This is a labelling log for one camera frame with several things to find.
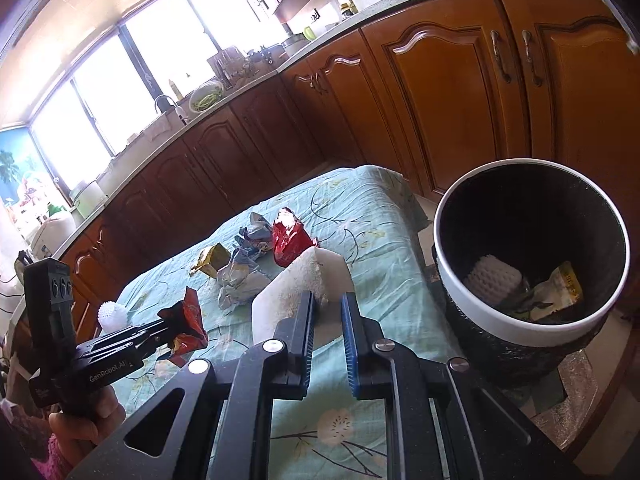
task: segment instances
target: palm tree picture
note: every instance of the palm tree picture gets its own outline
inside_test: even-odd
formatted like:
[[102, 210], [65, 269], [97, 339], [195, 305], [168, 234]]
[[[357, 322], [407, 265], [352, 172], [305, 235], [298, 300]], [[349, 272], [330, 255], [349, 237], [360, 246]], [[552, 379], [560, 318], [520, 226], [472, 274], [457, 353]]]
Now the palm tree picture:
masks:
[[20, 168], [14, 161], [14, 154], [0, 150], [0, 178], [5, 184], [11, 184], [12, 180], [20, 182]]

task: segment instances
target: crumpled red packaging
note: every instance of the crumpled red packaging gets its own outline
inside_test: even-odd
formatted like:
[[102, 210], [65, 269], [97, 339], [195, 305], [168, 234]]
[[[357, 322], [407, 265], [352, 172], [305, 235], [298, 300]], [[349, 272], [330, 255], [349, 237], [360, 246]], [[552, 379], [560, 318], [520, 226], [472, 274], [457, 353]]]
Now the crumpled red packaging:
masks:
[[273, 259], [281, 267], [289, 264], [311, 246], [317, 245], [305, 231], [302, 222], [288, 207], [278, 211], [278, 217], [273, 223]]
[[168, 345], [170, 352], [159, 359], [169, 359], [174, 365], [182, 368], [189, 362], [194, 351], [206, 348], [209, 344], [209, 337], [202, 326], [198, 293], [193, 288], [187, 287], [184, 300], [162, 309], [158, 312], [158, 316], [172, 320], [182, 330], [182, 333], [179, 333]]

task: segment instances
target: window pane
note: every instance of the window pane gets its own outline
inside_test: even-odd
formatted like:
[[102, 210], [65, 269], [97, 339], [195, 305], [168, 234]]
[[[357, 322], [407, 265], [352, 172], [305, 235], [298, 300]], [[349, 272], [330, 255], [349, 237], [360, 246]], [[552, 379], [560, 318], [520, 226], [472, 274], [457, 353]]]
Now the window pane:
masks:
[[107, 40], [74, 73], [78, 91], [116, 153], [158, 116], [120, 39]]
[[32, 127], [69, 189], [81, 180], [92, 181], [111, 160], [68, 82], [56, 90]]
[[260, 22], [245, 0], [192, 0], [222, 48], [235, 45], [247, 53], [287, 39], [275, 16]]
[[127, 28], [162, 92], [182, 95], [214, 76], [207, 59], [216, 53], [187, 0], [158, 0], [127, 20]]

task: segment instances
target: black trash can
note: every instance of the black trash can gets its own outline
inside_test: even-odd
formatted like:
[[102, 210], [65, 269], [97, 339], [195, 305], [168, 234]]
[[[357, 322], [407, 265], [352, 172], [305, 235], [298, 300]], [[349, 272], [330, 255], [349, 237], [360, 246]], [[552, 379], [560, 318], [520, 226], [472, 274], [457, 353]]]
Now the black trash can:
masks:
[[[433, 229], [447, 320], [469, 361], [504, 388], [532, 383], [584, 348], [628, 273], [628, 235], [613, 202], [585, 176], [546, 160], [500, 160], [470, 171], [445, 193]], [[573, 318], [537, 324], [483, 303], [462, 281], [487, 254], [531, 285], [571, 262], [584, 293]]]

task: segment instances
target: silver rivet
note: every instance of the silver rivet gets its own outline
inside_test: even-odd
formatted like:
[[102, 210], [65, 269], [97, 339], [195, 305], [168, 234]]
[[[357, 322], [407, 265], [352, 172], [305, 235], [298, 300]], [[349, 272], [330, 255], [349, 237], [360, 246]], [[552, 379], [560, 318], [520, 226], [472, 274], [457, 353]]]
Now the silver rivet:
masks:
[[449, 368], [454, 372], [466, 372], [469, 370], [469, 361], [463, 357], [454, 357], [449, 359]]
[[375, 343], [376, 348], [381, 352], [391, 352], [395, 347], [396, 343], [391, 341], [391, 339], [378, 339]]
[[189, 363], [189, 371], [192, 374], [201, 374], [209, 368], [209, 363], [204, 359], [195, 359]]
[[278, 341], [277, 339], [269, 339], [262, 344], [262, 349], [265, 352], [269, 352], [271, 354], [275, 354], [284, 348], [284, 343], [282, 341]]

